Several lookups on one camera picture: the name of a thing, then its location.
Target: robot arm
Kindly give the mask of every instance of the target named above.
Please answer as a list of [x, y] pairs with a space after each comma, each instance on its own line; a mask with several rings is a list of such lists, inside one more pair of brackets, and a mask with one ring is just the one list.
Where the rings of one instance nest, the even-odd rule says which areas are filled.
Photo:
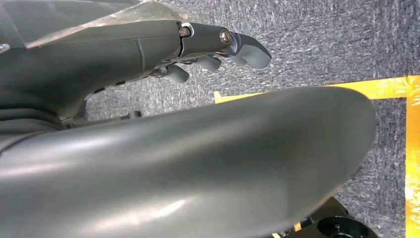
[[[178, 65], [216, 70], [218, 57], [264, 68], [271, 56], [252, 37], [153, 1], [32, 37], [20, 31], [28, 21], [16, 21], [25, 13], [16, 2], [0, 1], [2, 238], [263, 237], [325, 202], [374, 140], [370, 101], [333, 87], [65, 130], [105, 87], [182, 82], [189, 75]], [[34, 2], [65, 22], [71, 8], [60, 7], [70, 3], [86, 4]], [[94, 15], [119, 7], [95, 3]], [[169, 17], [133, 20], [150, 12]]]

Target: metal screw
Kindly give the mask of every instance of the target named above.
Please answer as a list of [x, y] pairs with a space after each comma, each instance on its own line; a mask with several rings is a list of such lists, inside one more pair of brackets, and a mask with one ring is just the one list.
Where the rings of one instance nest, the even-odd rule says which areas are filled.
[[187, 37], [190, 35], [190, 29], [188, 27], [182, 27], [179, 29], [179, 35], [181, 37]]
[[335, 224], [334, 226], [338, 231], [340, 231], [340, 227], [341, 227], [340, 224]]
[[230, 44], [230, 41], [232, 40], [232, 37], [230, 35], [230, 32], [228, 30], [226, 30], [226, 29], [222, 29], [220, 31], [220, 40], [225, 45], [229, 45]]

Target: gray carpet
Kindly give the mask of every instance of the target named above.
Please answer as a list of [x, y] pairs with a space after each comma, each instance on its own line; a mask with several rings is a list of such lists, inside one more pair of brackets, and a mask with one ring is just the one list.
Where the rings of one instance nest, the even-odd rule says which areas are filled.
[[[144, 79], [93, 96], [90, 119], [213, 103], [222, 95], [420, 73], [419, 0], [165, 0], [205, 24], [251, 35], [271, 52], [263, 70], [223, 61], [219, 72], [185, 67], [191, 80]], [[405, 231], [405, 99], [375, 101], [376, 147], [336, 197], [383, 238]]]

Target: yellow line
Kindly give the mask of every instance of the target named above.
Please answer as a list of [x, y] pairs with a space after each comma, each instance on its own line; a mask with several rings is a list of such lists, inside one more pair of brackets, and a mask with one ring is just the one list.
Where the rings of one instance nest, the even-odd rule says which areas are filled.
[[406, 121], [406, 238], [420, 237], [420, 78], [407, 97]]
[[[420, 238], [420, 75], [327, 86], [353, 89], [370, 99], [407, 97], [406, 238]], [[219, 92], [215, 91], [214, 102], [224, 103], [257, 94], [261, 93], [221, 96]]]

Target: hex bolt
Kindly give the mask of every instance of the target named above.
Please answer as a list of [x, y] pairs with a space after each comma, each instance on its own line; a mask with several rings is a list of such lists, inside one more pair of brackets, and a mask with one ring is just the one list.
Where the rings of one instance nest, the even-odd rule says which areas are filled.
[[181, 37], [187, 37], [187, 36], [189, 36], [191, 33], [190, 33], [190, 29], [188, 29], [188, 27], [182, 27], [182, 28], [180, 28], [179, 29], [179, 35], [181, 36]]
[[230, 35], [230, 32], [227, 29], [222, 29], [220, 31], [220, 40], [225, 45], [229, 45], [230, 44], [230, 42], [232, 40], [232, 36]]

